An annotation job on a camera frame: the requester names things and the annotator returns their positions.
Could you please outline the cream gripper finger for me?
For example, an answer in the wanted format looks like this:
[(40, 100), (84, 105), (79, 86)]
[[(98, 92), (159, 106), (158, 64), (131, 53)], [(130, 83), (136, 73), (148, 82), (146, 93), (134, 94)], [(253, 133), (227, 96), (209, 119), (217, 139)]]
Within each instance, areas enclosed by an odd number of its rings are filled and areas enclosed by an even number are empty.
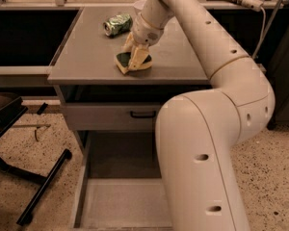
[(122, 46), (122, 51), (123, 52), (131, 52), (133, 46), (134, 46), (134, 37), (133, 37), (133, 33), (130, 32), (127, 36), (127, 39), (126, 39), (124, 45)]
[(149, 51), (146, 45), (133, 46), (127, 69), (129, 71), (138, 71), (150, 68), (150, 62), (146, 61), (148, 56)]

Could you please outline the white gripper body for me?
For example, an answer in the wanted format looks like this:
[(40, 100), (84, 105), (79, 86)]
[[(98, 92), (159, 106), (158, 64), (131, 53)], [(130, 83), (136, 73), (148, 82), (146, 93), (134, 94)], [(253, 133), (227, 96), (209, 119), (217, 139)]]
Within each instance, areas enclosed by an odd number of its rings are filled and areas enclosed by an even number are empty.
[(131, 33), (134, 41), (138, 44), (152, 46), (159, 41), (164, 30), (151, 26), (143, 19), (142, 15), (138, 13), (133, 22)]

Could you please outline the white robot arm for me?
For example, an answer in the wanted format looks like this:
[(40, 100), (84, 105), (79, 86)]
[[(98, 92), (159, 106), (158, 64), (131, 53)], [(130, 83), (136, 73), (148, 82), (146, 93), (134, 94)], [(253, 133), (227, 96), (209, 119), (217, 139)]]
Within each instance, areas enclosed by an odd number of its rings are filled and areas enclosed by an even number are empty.
[(156, 147), (173, 231), (250, 231), (230, 148), (268, 124), (275, 95), (249, 54), (198, 0), (147, 0), (123, 47), (129, 71), (176, 18), (210, 90), (175, 96), (156, 120)]

